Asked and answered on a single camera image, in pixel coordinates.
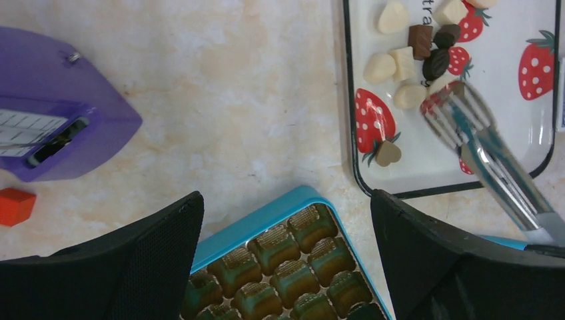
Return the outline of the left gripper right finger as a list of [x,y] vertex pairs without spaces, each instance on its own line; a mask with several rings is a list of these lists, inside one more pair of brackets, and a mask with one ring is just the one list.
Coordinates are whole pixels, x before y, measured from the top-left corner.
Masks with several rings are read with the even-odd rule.
[[398,319],[564,318],[562,248],[499,245],[383,190],[370,209]]

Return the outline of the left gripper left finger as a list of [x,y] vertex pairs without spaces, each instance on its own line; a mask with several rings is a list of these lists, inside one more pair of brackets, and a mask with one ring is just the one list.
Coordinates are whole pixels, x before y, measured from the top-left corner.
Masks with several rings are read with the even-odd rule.
[[204,216],[195,191],[98,238],[1,262],[2,319],[178,319]]

